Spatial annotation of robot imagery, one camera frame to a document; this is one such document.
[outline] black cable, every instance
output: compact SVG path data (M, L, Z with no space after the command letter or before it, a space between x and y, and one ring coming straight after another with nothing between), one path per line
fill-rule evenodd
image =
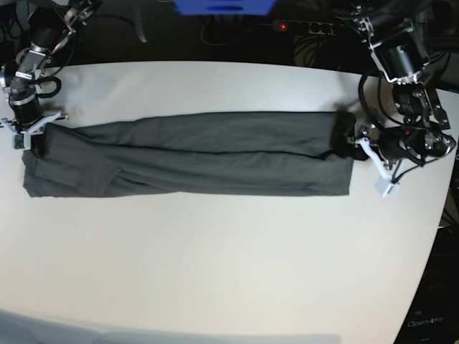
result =
M62 89L62 82L60 81L59 78L57 77L47 77L46 78L46 81L47 82L53 82L56 84L56 88L54 91L50 92L50 93L39 93L37 94L37 97L40 98L40 99L49 99L49 98L53 98L57 95L57 93L60 92L60 90Z
M33 82L33 84L41 84L42 82L47 82L47 81L53 81L53 78L60 73L61 70L66 68L66 66L70 63L70 61L73 58L73 54L75 53L75 48L77 46L77 40L76 38L73 38L73 44L72 44L72 51L70 52L69 57L65 60L64 64L59 67L58 70L56 70L54 73L51 75L48 75L47 77L42 77L40 79L37 79Z
M14 36L12 33L11 33L11 29L13 27L13 24L14 24L14 19L11 19L11 23L9 22L6 22L5 23L5 31L6 33L10 36L11 39L18 39L20 38L21 34L19 34L19 36Z
M1 31L1 41L5 42L6 41L6 31L4 24L0 21L0 31Z
M373 9L371 11L365 11L359 14L351 14L348 11L343 11L341 9L334 9L333 13L335 17L338 19L345 19L345 20L354 20L354 19L362 19L367 18L368 16L374 16L375 14L381 14L386 9L388 9L392 5L392 1L389 1L387 4L379 7L378 9Z
M117 20L121 20L122 22L125 22L126 24L131 25L134 29L136 28L136 23L134 23L132 20L125 18L124 16L118 16L116 14L96 14L92 16L92 18L117 19Z
M313 7L312 7L311 4L309 4L309 1L304 1L303 3L304 3L304 5L305 5L306 7L308 7L308 10L309 10L309 11L313 11Z
M310 36L301 37L300 39L298 39L298 40L293 44L293 49L298 48L298 46L300 46L300 45L302 45L302 44L304 44L304 43L313 41L314 39L316 39L316 37L310 37Z
M438 78L439 79L443 76L443 74L445 74L446 70L448 69L448 65L450 64L450 60L451 60L451 53L448 54L448 58L446 59L445 65L443 66L443 68L438 73Z
M317 61L317 57L321 51L321 47L322 47L322 44L323 44L323 38L320 38L318 41L317 41L317 47L316 47L316 50L315 52L313 53L313 55L311 56L311 63L309 64L312 68L314 68L314 65L316 64L316 61Z
M456 205L456 209L459 211L459 190L458 186L456 185L454 176L451 177L450 180L450 192L454 200L454 204Z
M319 11L323 9L323 3L321 0L316 0L316 5Z
M440 57L442 55L446 54L445 52L432 52L429 54L430 59L436 59L437 57Z
M11 103L11 96L8 97L8 105L9 105L9 108L13 111L13 113L15 113L15 112L14 112L13 105L12 105L12 103Z
M296 49L296 47L298 47L299 45L301 44L304 44L297 52L295 52L294 54L294 57L297 57L299 54L301 54L301 52L303 52L305 49L307 49L308 47L310 47L311 45L313 45L314 43L316 43L318 41L318 38L310 38L311 40L307 40L307 41L302 41L298 44L295 45L295 48L294 50Z
M316 49L311 54L311 58L309 59L308 66L314 68L314 62L316 61L317 54L319 49L321 48L321 40L319 39L316 44Z
M324 49L328 46L328 44L330 44L330 34L327 34L323 39L322 39L322 42L321 42L321 47L319 48L319 51L318 51L318 56L317 58L320 58L320 62L322 64L322 67L319 67L319 68L324 68L326 69L326 63L325 63L325 60L326 60L326 54L323 53Z
M379 105L379 109L381 110L381 114L387 118L388 120L390 120L391 122L395 123L395 124L398 124L398 125L404 125L403 122L400 122L398 120L395 120L394 118L390 117L386 110L384 109L384 107L382 106L382 100L381 100L381 91L382 91L382 88L381 88L381 84L382 84L382 77L379 78L378 80L378 105Z
M314 39L312 42L307 42L304 46L301 47L300 50L298 50L296 53L295 53L295 57L297 57L301 52L304 52L304 56L303 56L303 65L306 67L309 65L309 63L307 62L307 59L308 59L308 48L309 47L312 47L313 45L317 44L319 42L318 39Z
M397 167L395 168L393 176L396 176L397 174L399 174L399 169L402 167L402 164L403 164L403 161L400 160L399 163L397 164Z
M201 19L202 24L205 25L206 24L206 19L203 16L198 16L198 17L199 17L199 19Z
M19 30L21 31L21 35L24 33L24 27L22 27L21 22L19 21L19 18L17 17L17 13L14 14L14 21L16 22L16 25L19 27Z
M143 30L143 15L142 15L142 8L138 1L132 1L133 10L134 10L134 26L136 28L136 34L138 39L146 44L148 40L145 35L145 31Z
M376 70L369 70L368 72L364 73L361 76L360 82L359 82L359 100L360 100L362 109L364 110L365 115L370 119L370 122L374 124L374 126L381 132L381 134L392 137L394 136L394 134L390 130L387 130L377 120L376 115L373 113L372 109L369 107L368 103L366 102L365 90L364 90L365 82L366 82L366 79L368 79L368 77L370 76L370 74L372 74L375 71Z
M458 224L458 222L456 220L454 220L454 217L448 212L448 210L446 209L443 209L443 212L448 215L448 217L451 219L452 222L454 222L455 224Z
M452 226L454 223L442 215L442 220Z
M214 43L214 42L209 42L207 41L206 37L205 37L205 32L206 32L206 28L208 27L208 25L210 24L210 22L212 21L213 17L211 17L205 25L202 26L201 28L201 41L205 44L205 45L209 45L210 47L223 47L224 45L228 45L229 43L224 43L224 42L221 42L221 43Z
M443 57L445 57L446 53L445 52L442 52L440 55L438 55L437 57L433 58L432 61L430 61L431 64L434 64L438 61L440 61Z
M416 165L415 167L408 168L405 172L403 172L402 174L400 174L398 177L393 178L393 179L392 179L392 183L393 183L393 184L397 184L397 183L400 182L400 180L403 178L403 176L405 176L407 173L409 173L409 172L411 172L411 171L413 171L413 170L415 170L415 169L417 169L417 168L419 168L419 167L424 167L424 166L426 166L427 164L433 163L433 162L438 161L438 160L439 160L439 158L435 158L435 159L426 161L426 162L424 163L424 165Z

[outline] gray fabric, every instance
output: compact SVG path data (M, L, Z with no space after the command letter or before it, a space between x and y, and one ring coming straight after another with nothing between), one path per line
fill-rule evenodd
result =
M68 129L48 125L42 156L24 153L32 197L177 191L340 196L353 160L331 150L350 113L205 113Z

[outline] blue box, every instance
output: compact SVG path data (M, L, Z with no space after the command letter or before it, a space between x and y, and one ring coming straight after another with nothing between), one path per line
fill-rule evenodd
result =
M184 15L248 14L265 16L275 0L175 0Z

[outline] table surface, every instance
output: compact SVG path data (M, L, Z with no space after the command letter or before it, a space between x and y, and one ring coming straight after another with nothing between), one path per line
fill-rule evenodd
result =
M360 78L218 62L87 65L60 77L52 101L65 106L70 126L336 110L355 103ZM440 91L440 99L457 137L459 96ZM0 113L11 115L3 99ZM429 257L454 161L451 154L412 172L385 199L369 161L355 163L347 197L31 199L9 139L3 129L0 310L181 339L233 336L227 343L258 336L276 344L393 343Z

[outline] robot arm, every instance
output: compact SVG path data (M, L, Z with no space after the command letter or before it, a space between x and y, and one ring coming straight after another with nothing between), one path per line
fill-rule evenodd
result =
M42 76L46 64L99 6L98 0L84 0L72 6L38 8L29 18L30 48L20 52L16 61L6 63L0 74L1 86L14 112L13 120L0 122L12 131L16 149L30 149L31 136L40 134L43 125L49 122L49 118L42 115L39 99L53 97L60 91L61 82L55 75ZM55 83L56 90L39 94L36 85L43 82Z
M369 121L379 130L379 139L372 141L379 160L369 155L379 171L383 165L391 168L404 159L423 167L446 156L456 146L455 140L443 132L450 129L448 116L441 107L433 77L426 70L429 56L410 19L429 3L428 0L368 1L367 4L374 6L363 8L356 3L349 4L351 10L335 11L338 18L361 35L380 74L392 85L394 103L403 117L403 122L392 120L398 126L390 128L379 121L366 103L364 83L371 71L366 73L359 85L359 99ZM367 135L367 129L361 130L353 143L368 150ZM378 183L381 194L385 196L398 189L402 175L397 176L397 172L390 178L381 175Z

